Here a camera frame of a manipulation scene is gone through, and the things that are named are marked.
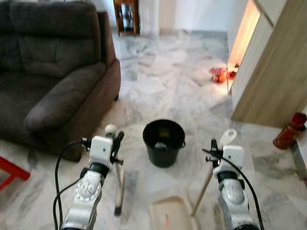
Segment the white ball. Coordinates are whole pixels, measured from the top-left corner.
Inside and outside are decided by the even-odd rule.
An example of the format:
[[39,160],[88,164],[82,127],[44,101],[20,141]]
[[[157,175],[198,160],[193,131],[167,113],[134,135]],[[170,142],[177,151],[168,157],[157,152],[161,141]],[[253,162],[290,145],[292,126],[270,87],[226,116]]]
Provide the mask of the white ball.
[[115,136],[117,127],[114,124],[108,124],[105,128],[105,133],[107,136]]

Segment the sofa armrest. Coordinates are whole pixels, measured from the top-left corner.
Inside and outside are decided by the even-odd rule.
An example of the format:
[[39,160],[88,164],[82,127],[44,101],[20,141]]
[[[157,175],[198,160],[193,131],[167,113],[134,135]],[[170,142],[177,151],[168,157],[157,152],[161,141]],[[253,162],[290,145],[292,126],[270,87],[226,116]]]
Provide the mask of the sofa armrest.
[[115,61],[116,56],[109,18],[107,12],[97,12],[97,15],[100,28],[101,61],[104,62],[106,66],[110,66]]
[[65,124],[105,70],[105,64],[98,62],[70,73],[32,108],[24,120],[26,129],[37,132]]

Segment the red stool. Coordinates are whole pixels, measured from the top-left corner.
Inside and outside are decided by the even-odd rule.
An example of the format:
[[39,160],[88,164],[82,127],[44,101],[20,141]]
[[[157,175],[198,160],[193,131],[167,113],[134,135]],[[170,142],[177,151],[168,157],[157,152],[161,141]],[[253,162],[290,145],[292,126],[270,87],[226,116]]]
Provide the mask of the red stool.
[[30,173],[23,170],[22,168],[18,167],[17,165],[14,165],[13,163],[9,162],[8,160],[0,157],[0,169],[3,169],[7,173],[10,173],[10,176],[5,179],[2,184],[0,184],[0,190],[8,186],[15,177],[18,177],[24,181],[29,179]]

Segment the light beige cabinet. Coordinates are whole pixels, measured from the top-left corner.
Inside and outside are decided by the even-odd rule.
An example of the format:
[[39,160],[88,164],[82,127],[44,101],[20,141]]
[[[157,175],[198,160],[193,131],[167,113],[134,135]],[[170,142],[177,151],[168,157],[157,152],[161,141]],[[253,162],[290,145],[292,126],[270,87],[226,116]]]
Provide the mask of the light beige cabinet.
[[307,0],[253,2],[260,16],[231,88],[232,119],[283,127],[307,104]]

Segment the broom handle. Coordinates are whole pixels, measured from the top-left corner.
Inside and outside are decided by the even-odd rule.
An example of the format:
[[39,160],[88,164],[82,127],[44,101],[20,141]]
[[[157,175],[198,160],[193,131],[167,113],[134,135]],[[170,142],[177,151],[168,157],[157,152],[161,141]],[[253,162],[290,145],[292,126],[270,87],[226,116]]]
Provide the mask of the broom handle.
[[213,174],[213,166],[211,165],[210,169],[209,169],[209,172],[208,172],[208,175],[206,177],[205,183],[202,186],[201,193],[200,193],[200,195],[199,195],[199,197],[197,199],[197,203],[196,203],[196,205],[195,205],[195,207],[194,207],[194,209],[192,211],[191,217],[195,216],[195,213],[196,213],[199,205],[201,204],[201,200],[202,200],[203,195],[205,194],[206,189],[208,187],[208,184],[209,184],[209,182],[210,182],[210,180],[212,178],[212,174]]

